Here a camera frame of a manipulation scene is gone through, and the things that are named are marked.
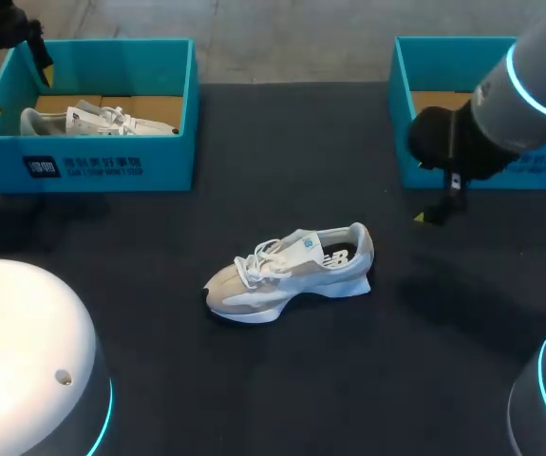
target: black table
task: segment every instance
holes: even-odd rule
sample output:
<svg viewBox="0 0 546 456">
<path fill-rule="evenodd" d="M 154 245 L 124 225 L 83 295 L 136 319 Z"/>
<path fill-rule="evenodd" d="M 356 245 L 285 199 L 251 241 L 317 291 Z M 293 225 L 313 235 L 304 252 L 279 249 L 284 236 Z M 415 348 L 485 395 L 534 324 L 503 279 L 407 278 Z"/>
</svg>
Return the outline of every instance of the black table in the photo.
<svg viewBox="0 0 546 456">
<path fill-rule="evenodd" d="M 185 194 L 0 198 L 0 257 L 89 309 L 119 455 L 508 455 L 509 390 L 546 336 L 546 193 L 474 192 L 439 229 L 401 188 L 386 85 L 205 85 Z M 362 221 L 372 293 L 272 325 L 200 288 L 296 228 Z"/>
</svg>

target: cardboard insert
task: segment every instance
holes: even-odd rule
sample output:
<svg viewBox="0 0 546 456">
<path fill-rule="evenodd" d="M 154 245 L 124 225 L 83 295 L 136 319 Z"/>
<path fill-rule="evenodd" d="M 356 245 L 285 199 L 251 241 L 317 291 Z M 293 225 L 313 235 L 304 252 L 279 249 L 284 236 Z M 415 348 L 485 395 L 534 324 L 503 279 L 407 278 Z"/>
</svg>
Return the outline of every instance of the cardboard insert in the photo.
<svg viewBox="0 0 546 456">
<path fill-rule="evenodd" d="M 66 112 L 69 106 L 85 100 L 99 107 L 121 107 L 122 112 L 138 119 L 165 122 L 179 129 L 181 122 L 182 97 L 139 96 L 139 97 L 102 97 L 100 95 L 41 95 L 36 101 L 38 112 Z"/>
<path fill-rule="evenodd" d="M 471 93 L 467 92 L 411 92 L 411 94 L 416 115 L 430 106 L 457 110 L 471 99 Z"/>
</svg>

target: concrete floor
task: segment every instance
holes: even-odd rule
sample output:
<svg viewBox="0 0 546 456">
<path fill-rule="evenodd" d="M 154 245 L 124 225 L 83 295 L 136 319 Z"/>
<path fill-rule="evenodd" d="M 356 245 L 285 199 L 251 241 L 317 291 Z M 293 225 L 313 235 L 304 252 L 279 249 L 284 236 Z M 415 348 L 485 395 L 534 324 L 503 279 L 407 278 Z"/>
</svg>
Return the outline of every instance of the concrete floor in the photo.
<svg viewBox="0 0 546 456">
<path fill-rule="evenodd" d="M 15 3 L 52 39 L 190 37 L 201 81 L 214 83 L 382 81 L 396 35 L 513 35 L 546 10 L 546 0 Z"/>
</svg>

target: white sneaker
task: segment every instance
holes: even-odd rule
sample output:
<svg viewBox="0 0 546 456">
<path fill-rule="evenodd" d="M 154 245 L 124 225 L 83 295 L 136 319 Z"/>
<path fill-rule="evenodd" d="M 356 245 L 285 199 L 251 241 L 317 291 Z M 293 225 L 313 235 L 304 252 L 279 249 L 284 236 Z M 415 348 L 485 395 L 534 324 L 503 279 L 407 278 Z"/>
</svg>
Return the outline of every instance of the white sneaker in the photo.
<svg viewBox="0 0 546 456">
<path fill-rule="evenodd" d="M 21 136 L 118 136 L 178 135 L 177 128 L 163 122 L 136 119 L 123 114 L 120 107 L 98 107 L 80 100 L 67 112 L 42 114 L 32 108 L 22 112 Z"/>
<path fill-rule="evenodd" d="M 203 289 L 214 314 L 241 323 L 275 320 L 301 293 L 346 297 L 368 293 L 374 246 L 353 223 L 326 231 L 297 230 L 262 242 L 247 258 L 222 269 Z"/>
</svg>

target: shoe insole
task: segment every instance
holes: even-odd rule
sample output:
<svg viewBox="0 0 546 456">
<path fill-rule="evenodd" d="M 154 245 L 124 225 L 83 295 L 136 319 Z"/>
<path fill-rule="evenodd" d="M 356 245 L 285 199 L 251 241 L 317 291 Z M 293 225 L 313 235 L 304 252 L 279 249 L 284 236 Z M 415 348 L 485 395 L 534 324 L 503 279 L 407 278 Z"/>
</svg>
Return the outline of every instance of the shoe insole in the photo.
<svg viewBox="0 0 546 456">
<path fill-rule="evenodd" d="M 323 248 L 323 265 L 327 268 L 340 268 L 353 259 L 357 246 L 349 242 L 327 245 Z"/>
</svg>

